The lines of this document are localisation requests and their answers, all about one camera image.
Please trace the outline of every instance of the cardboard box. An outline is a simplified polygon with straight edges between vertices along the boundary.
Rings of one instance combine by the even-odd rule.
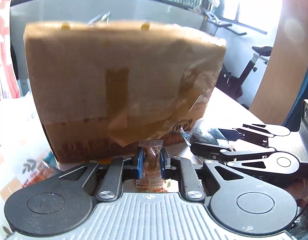
[[[191,28],[112,22],[26,26],[33,97],[58,161],[131,155],[138,140],[181,140],[202,117],[225,41]]]

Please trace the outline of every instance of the red and white curtain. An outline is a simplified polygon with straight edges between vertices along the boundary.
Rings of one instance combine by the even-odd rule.
[[[0,0],[0,101],[20,97],[10,55],[9,8],[10,0]]]

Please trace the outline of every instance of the wooden panel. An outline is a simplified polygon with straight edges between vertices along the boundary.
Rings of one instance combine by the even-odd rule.
[[[283,0],[270,62],[250,111],[265,123],[282,124],[308,68],[308,0]]]

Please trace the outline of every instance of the gray metal plate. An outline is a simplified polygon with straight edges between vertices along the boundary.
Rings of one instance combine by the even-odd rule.
[[[269,147],[275,148],[278,152],[291,153],[301,163],[308,163],[308,131],[304,123],[301,122],[298,132],[269,138]]]
[[[90,217],[74,230],[52,237],[14,233],[8,240],[256,240],[240,236],[215,223],[199,203],[178,193],[123,193],[119,200],[98,204]],[[262,240],[291,239],[286,232]]]

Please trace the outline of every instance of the silver bolt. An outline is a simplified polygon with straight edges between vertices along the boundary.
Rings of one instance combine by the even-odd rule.
[[[187,193],[189,198],[201,198],[203,197],[203,193],[200,191],[190,191]]]
[[[110,198],[115,197],[115,194],[114,192],[111,192],[110,190],[104,190],[99,193],[99,197],[102,199],[110,199]]]

